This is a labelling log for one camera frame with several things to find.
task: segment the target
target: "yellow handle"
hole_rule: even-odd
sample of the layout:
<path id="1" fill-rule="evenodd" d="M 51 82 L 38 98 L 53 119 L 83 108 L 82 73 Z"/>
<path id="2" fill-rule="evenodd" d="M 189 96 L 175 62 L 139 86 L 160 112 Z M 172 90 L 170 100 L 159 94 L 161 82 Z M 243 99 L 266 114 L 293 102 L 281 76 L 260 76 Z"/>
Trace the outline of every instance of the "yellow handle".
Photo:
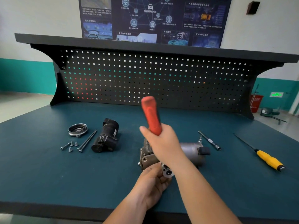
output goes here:
<path id="1" fill-rule="evenodd" d="M 262 160 L 264 160 L 269 166 L 273 167 L 274 169 L 280 170 L 280 168 L 284 167 L 284 165 L 279 162 L 278 159 L 270 156 L 262 150 L 258 150 L 256 153 Z"/>

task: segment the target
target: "yellow screwdriver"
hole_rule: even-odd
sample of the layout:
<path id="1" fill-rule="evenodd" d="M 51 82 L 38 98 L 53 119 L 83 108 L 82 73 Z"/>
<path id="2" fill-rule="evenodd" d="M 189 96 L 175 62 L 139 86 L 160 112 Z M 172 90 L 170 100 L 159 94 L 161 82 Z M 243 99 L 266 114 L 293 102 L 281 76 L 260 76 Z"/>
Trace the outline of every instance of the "yellow screwdriver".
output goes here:
<path id="1" fill-rule="evenodd" d="M 238 135 L 234 134 L 234 136 L 236 136 L 245 144 L 247 144 L 250 148 L 252 148 L 256 152 L 256 154 L 272 168 L 278 171 L 281 171 L 282 169 L 286 168 L 281 162 L 279 162 L 278 159 L 270 156 L 268 153 L 265 153 L 262 150 L 256 149 L 255 147 L 251 146 L 246 141 L 244 141 L 242 138 L 240 138 Z"/>

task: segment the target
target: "red trash bin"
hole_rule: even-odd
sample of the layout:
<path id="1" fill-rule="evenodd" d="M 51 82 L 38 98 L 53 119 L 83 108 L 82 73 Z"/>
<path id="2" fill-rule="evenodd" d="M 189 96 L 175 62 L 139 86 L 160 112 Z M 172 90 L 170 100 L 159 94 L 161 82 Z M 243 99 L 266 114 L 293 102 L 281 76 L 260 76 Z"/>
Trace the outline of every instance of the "red trash bin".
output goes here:
<path id="1" fill-rule="evenodd" d="M 264 96 L 263 95 L 255 95 L 255 97 L 254 97 L 254 100 L 252 101 L 252 98 L 253 98 L 253 94 L 251 94 L 250 95 L 250 108 L 251 108 L 251 112 L 252 113 L 256 113 L 257 112 L 257 110 L 258 110 L 258 108 L 259 108 L 259 106 L 260 106 L 260 104 L 261 104 L 261 102 L 262 102 L 262 98 L 263 98 Z"/>

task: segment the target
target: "green exit sign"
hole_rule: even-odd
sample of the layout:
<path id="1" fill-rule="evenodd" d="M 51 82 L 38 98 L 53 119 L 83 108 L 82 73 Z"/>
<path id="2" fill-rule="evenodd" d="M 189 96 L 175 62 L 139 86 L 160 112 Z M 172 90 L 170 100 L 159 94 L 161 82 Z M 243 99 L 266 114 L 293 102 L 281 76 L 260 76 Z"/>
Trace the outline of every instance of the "green exit sign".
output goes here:
<path id="1" fill-rule="evenodd" d="M 283 93 L 280 92 L 271 92 L 270 97 L 282 97 Z"/>

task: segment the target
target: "floor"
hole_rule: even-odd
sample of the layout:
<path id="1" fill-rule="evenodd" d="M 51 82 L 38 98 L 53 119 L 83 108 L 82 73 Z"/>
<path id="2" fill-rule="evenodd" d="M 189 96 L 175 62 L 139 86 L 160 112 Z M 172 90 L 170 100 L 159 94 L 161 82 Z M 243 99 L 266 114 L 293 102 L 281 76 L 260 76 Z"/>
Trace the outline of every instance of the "floor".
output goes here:
<path id="1" fill-rule="evenodd" d="M 46 106 L 52 100 L 52 95 L 32 93 L 0 93 L 0 123 L 14 117 L 23 115 L 35 109 Z M 278 124 L 278 121 L 260 116 L 260 111 L 254 113 L 254 118 L 271 128 L 299 141 L 299 118 L 281 111 L 278 118 L 287 121 Z M 88 224 L 99 222 L 85 222 L 73 220 L 47 219 L 26 217 L 21 215 L 0 214 L 0 224 Z"/>

